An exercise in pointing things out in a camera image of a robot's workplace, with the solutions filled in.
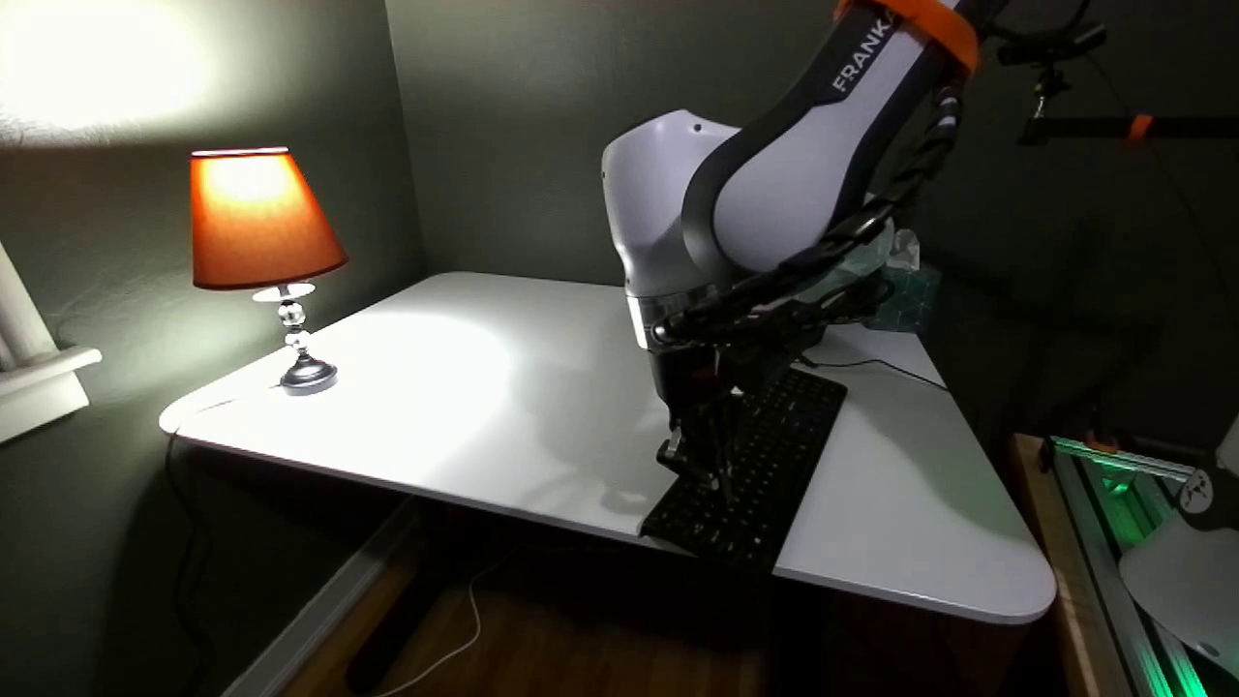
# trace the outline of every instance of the table lamp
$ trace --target table lamp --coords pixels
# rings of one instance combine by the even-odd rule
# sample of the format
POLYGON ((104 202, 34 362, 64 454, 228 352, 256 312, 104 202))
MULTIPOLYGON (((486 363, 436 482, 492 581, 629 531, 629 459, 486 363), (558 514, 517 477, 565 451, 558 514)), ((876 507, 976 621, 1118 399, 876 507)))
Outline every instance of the table lamp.
POLYGON ((298 161, 287 148, 194 150, 189 242, 194 286, 258 286, 256 304, 278 306, 287 344, 298 352, 278 383, 290 393, 334 383, 338 368, 309 358, 298 297, 312 292, 300 278, 345 264, 345 248, 298 161))

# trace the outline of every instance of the white table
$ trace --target white table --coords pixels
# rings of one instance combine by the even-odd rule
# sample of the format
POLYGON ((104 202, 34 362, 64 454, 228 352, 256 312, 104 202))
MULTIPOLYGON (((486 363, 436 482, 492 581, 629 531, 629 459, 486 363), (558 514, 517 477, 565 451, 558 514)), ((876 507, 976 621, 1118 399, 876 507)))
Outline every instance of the white table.
MULTIPOLYGON (((668 488, 653 467, 667 407, 618 286, 433 277, 312 336, 341 368, 316 397, 276 387, 270 352, 163 410, 185 441, 638 540, 668 488)), ((792 519, 778 576, 1028 624, 1051 574, 909 332, 829 330, 811 349, 846 403, 792 519)))

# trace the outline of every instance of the black keyboard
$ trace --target black keyboard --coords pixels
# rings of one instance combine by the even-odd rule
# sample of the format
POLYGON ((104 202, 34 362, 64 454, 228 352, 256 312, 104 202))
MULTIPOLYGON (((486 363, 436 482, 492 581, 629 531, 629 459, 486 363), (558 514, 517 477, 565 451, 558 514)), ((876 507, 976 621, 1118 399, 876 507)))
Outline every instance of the black keyboard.
POLYGON ((782 368, 735 424, 713 482, 677 477, 643 535, 731 566, 771 574, 811 482, 845 387, 782 368))

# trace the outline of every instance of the cable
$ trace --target cable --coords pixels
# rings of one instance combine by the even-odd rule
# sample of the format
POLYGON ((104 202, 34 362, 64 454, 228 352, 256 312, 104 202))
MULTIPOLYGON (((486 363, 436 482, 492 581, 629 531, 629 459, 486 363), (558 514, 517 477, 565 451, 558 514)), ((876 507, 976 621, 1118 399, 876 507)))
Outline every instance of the cable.
POLYGON ((845 362, 845 363, 815 363, 815 362, 810 362, 810 358, 798 358, 798 362, 800 362, 804 368, 865 368, 865 363, 876 363, 876 368, 899 371, 899 377, 907 377, 907 381, 927 383, 931 393, 947 393, 943 383, 924 381, 924 377, 917 377, 917 371, 909 371, 909 368, 899 368, 899 363, 889 363, 889 362, 845 362))
MULTIPOLYGON (((1086 54, 1086 65, 1093 65, 1094 79, 1112 91, 1113 104, 1118 104, 1122 114, 1135 114, 1130 99, 1118 91, 1113 73, 1112 73, 1094 54, 1086 54)), ((1201 210, 1191 207, 1188 192, 1178 184, 1178 174, 1171 174, 1171 167, 1165 163, 1165 155, 1160 155, 1157 148, 1151 148, 1151 155, 1153 155, 1153 167, 1157 167, 1157 174, 1165 177, 1171 202, 1178 202, 1182 212, 1188 216, 1188 232, 1195 236, 1195 248, 1205 252, 1205 272, 1207 272, 1210 286, 1222 295, 1220 304, 1222 304, 1228 326, 1231 326, 1231 332, 1235 332, 1235 341, 1239 341, 1239 306, 1235 306, 1239 292, 1231 286, 1231 277, 1220 268, 1222 255, 1210 252, 1210 245, 1207 245, 1207 236, 1205 236, 1205 216, 1201 216, 1201 210)))
POLYGON ((389 685, 389 691, 383 691, 383 692, 374 692, 374 697, 400 697, 400 692, 416 691, 428 673, 436 673, 442 667, 450 667, 452 659, 469 654, 469 650, 478 645, 485 621, 478 621, 478 606, 477 606, 477 584, 478 584, 485 576, 492 576, 492 574, 499 574, 499 569, 505 569, 505 566, 513 566, 513 563, 521 563, 521 557, 553 557, 553 553, 579 553, 579 550, 591 550, 591 545, 531 550, 531 553, 517 553, 517 557, 505 557, 505 563, 494 563, 494 566, 473 574, 469 584, 465 584, 465 601, 469 601, 469 616, 473 616, 469 641, 455 645, 452 650, 445 650, 442 659, 433 659, 433 661, 428 661, 427 670, 416 670, 412 677, 406 677, 406 683, 400 683, 400 685, 389 685))

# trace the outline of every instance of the lamp base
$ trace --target lamp base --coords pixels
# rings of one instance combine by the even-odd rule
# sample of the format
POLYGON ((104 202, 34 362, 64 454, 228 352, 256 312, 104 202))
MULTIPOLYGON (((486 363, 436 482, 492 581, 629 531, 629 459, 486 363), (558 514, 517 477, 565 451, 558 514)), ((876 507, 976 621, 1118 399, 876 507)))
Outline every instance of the lamp base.
POLYGON ((278 387, 287 393, 321 393, 338 383, 338 368, 298 349, 298 362, 283 371, 278 387))

